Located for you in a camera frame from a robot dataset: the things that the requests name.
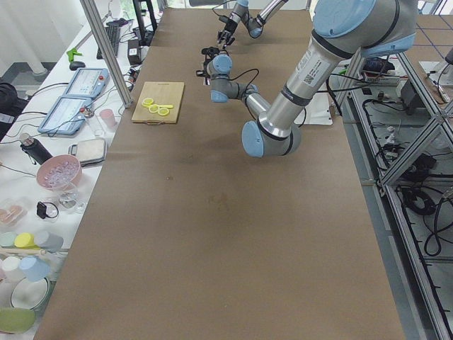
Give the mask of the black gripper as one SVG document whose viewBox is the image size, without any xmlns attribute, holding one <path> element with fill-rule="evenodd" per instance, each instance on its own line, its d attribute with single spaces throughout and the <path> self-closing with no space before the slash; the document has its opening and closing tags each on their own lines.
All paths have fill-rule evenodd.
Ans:
<svg viewBox="0 0 453 340">
<path fill-rule="evenodd" d="M 204 77 L 205 80 L 210 79 L 210 67 L 209 67 L 209 65 L 210 65 L 211 61 L 212 61 L 212 58 L 209 57 L 209 56 L 206 56 L 205 60 L 204 60 L 204 62 L 202 64 L 203 65 L 203 70 L 197 70 L 195 72 L 195 75 L 197 77 Z"/>
<path fill-rule="evenodd" d="M 223 31 L 219 31 L 217 33 L 217 43 L 218 44 L 225 44 L 231 45 L 234 42 L 234 36 L 230 36 L 226 39 L 224 35 L 233 35 L 236 30 L 236 21 L 228 19 L 225 23 L 225 27 Z"/>
</svg>

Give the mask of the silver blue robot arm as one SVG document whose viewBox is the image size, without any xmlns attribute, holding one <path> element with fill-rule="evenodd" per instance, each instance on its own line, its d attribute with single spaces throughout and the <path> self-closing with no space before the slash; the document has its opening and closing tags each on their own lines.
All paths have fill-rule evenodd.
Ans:
<svg viewBox="0 0 453 340">
<path fill-rule="evenodd" d="M 219 20 L 224 23 L 224 27 L 217 34 L 217 44 L 220 47 L 230 46 L 235 40 L 234 33 L 240 23 L 243 23 L 248 31 L 248 35 L 259 38 L 263 32 L 265 24 L 276 14 L 287 1 L 273 0 L 263 8 L 256 17 L 252 17 L 248 7 L 248 1 L 235 1 L 230 14 L 221 15 Z"/>
<path fill-rule="evenodd" d="M 404 52 L 415 41 L 417 1 L 318 1 L 314 10 L 309 46 L 273 103 L 268 103 L 253 84 L 230 77 L 232 60 L 225 47 L 234 41 L 239 23 L 252 38 L 263 32 L 268 20 L 283 6 L 271 1 L 256 17 L 247 1 L 237 1 L 217 36 L 217 46 L 202 50 L 203 68 L 196 74 L 210 83 L 214 103 L 240 100 L 253 120 L 245 123 L 242 145 L 251 157 L 284 156 L 301 142 L 296 118 L 326 83 L 332 71 L 356 52 L 363 57 L 381 57 Z"/>
</svg>

